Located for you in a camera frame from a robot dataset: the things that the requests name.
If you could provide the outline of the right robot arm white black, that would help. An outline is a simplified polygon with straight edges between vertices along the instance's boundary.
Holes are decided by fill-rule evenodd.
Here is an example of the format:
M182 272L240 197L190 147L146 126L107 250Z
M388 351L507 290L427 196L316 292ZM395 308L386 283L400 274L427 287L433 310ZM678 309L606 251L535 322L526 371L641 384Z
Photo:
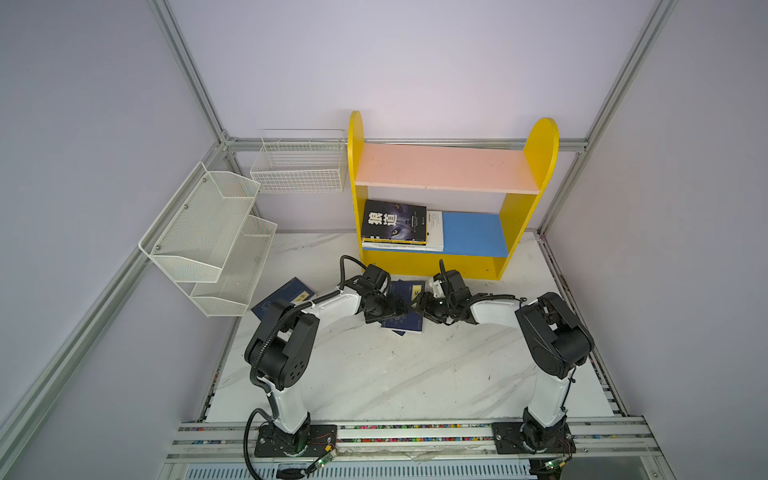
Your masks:
M540 453L565 439L566 402L575 372L589 359L594 339L555 292L533 301L514 294L473 294L456 270L441 271L410 306L426 319L443 325L500 325L521 332L537 367L534 392L522 414L513 444Z

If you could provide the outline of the black wolf cover book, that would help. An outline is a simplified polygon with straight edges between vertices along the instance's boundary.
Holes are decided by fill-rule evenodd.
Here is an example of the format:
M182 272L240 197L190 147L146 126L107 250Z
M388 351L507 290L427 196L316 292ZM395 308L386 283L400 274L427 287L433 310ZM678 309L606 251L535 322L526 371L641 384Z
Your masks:
M361 239L391 239L427 242L427 208L381 200L365 202Z

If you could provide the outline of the white portfolio book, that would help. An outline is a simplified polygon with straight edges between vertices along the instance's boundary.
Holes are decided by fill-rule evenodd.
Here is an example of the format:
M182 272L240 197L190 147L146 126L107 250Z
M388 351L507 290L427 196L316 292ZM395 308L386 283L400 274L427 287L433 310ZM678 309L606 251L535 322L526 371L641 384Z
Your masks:
M364 246L365 250L404 250L404 251L416 251L416 252L428 252L428 253L441 253L444 249L444 231L443 231L443 213L441 211L427 211L426 215L427 225L427 243L426 248L413 249L413 248L372 248L371 246Z

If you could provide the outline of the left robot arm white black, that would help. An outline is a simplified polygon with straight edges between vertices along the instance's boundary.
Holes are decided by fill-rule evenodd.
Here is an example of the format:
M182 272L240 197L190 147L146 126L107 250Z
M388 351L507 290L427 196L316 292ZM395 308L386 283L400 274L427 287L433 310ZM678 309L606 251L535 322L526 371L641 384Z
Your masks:
M251 383L265 392L271 412L252 413L264 424L258 427L255 446L246 447L246 452L257 457L308 456L333 444L337 428L311 424L298 386L318 331L355 315L367 324L401 320L422 290L421 285L394 281L370 264L350 278L341 271L339 284L324 295L292 298L281 288L254 307L260 324L243 357L250 366Z

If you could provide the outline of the yellow cartoon cover book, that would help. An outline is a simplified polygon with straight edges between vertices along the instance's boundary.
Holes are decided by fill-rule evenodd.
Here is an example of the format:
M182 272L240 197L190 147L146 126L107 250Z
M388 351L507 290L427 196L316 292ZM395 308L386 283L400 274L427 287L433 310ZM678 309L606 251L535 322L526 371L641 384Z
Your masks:
M372 248L395 248L395 249L397 248L420 249L420 248L426 248L428 246L427 242L375 239L375 238L363 238L362 244L364 246L371 246Z

